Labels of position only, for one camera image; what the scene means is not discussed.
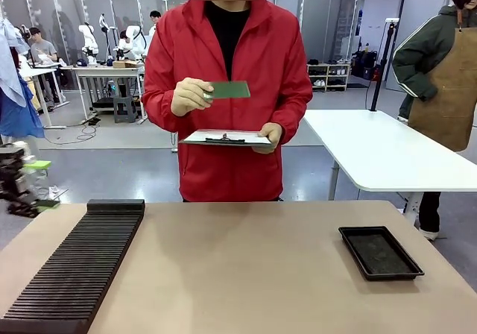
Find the black shirt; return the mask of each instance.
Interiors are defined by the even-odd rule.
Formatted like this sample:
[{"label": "black shirt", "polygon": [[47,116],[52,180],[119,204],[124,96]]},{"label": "black shirt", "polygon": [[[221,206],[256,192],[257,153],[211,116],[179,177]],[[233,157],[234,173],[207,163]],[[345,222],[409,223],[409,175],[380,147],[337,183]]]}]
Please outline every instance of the black shirt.
[{"label": "black shirt", "polygon": [[232,80],[233,54],[241,32],[250,15],[250,9],[239,12],[230,12],[220,8],[212,1],[206,1],[204,13],[214,30],[218,43],[221,46],[225,61],[225,69],[229,81]]}]

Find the man's left hand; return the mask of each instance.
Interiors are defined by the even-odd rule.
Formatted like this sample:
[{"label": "man's left hand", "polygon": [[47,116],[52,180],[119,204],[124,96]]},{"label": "man's left hand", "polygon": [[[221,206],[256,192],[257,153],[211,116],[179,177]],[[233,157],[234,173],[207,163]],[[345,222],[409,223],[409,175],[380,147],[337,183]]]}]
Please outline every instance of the man's left hand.
[{"label": "man's left hand", "polygon": [[271,154],[278,146],[278,142],[282,138],[283,129],[280,124],[267,123],[260,130],[259,136],[267,137],[270,140],[271,148],[252,148],[253,151],[259,154]]}]

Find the brown apron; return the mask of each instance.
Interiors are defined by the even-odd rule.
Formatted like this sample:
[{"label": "brown apron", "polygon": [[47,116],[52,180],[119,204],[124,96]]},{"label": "brown apron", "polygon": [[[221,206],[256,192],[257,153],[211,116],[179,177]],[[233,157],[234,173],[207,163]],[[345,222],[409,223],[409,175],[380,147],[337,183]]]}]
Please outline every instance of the brown apron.
[{"label": "brown apron", "polygon": [[477,104],[477,28],[457,28],[450,53],[430,73],[438,93],[414,99],[408,125],[453,151],[469,145]]}]

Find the green jacket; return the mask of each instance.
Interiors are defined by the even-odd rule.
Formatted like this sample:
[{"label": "green jacket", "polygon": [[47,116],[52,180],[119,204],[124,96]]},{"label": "green jacket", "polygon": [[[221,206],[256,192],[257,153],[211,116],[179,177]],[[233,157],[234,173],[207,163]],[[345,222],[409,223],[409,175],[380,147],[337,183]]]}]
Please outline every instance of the green jacket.
[{"label": "green jacket", "polygon": [[[463,10],[462,27],[477,27],[475,10]],[[399,109],[399,116],[408,119],[412,101],[429,100],[437,88],[427,77],[454,46],[457,8],[444,6],[439,14],[419,27],[394,52],[393,69],[399,85],[408,93]]]}]

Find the cardboard box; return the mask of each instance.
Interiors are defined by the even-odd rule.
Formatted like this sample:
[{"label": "cardboard box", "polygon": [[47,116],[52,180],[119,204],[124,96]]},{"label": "cardboard box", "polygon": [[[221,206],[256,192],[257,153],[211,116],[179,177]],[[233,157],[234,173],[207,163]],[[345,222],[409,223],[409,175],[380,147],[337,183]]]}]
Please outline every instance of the cardboard box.
[{"label": "cardboard box", "polygon": [[141,63],[138,60],[115,60],[113,62],[113,68],[138,68]]}]

